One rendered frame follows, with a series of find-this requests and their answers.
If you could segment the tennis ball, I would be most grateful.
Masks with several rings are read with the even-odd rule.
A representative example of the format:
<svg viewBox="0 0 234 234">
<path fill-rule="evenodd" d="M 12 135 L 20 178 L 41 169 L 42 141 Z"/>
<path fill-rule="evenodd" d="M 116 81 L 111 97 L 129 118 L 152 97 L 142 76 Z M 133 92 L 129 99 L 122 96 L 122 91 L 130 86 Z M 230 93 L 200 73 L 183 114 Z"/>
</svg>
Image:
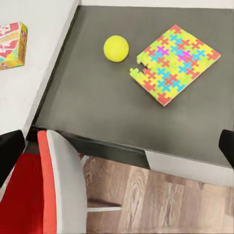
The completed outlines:
<svg viewBox="0 0 234 234">
<path fill-rule="evenodd" d="M 127 57 L 128 43 L 121 36 L 111 36 L 104 43 L 104 55 L 113 62 L 121 62 Z"/>
</svg>

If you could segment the board game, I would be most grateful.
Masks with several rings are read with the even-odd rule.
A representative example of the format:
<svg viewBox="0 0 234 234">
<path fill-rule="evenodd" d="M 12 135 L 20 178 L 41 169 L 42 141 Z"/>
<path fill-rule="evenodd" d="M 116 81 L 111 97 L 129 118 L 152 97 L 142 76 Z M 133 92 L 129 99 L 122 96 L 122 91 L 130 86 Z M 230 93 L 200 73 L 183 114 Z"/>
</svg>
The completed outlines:
<svg viewBox="0 0 234 234">
<path fill-rule="evenodd" d="M 0 70 L 24 65 L 27 31 L 21 21 L 0 26 Z"/>
</svg>

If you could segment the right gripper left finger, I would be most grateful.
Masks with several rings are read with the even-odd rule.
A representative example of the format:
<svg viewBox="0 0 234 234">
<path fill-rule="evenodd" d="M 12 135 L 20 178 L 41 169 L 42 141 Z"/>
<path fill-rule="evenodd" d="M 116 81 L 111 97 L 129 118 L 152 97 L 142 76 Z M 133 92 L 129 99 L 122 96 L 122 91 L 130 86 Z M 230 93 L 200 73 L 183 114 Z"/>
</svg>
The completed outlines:
<svg viewBox="0 0 234 234">
<path fill-rule="evenodd" d="M 23 153 L 25 140 L 22 130 L 0 135 L 0 188 Z"/>
</svg>

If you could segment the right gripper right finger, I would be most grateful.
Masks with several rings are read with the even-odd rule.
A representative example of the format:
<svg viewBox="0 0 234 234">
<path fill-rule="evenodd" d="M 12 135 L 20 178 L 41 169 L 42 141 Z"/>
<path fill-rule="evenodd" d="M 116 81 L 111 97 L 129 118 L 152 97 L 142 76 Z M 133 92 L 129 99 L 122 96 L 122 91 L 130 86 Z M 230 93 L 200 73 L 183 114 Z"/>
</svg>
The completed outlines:
<svg viewBox="0 0 234 234">
<path fill-rule="evenodd" d="M 218 146 L 234 169 L 234 131 L 223 130 Z"/>
</svg>

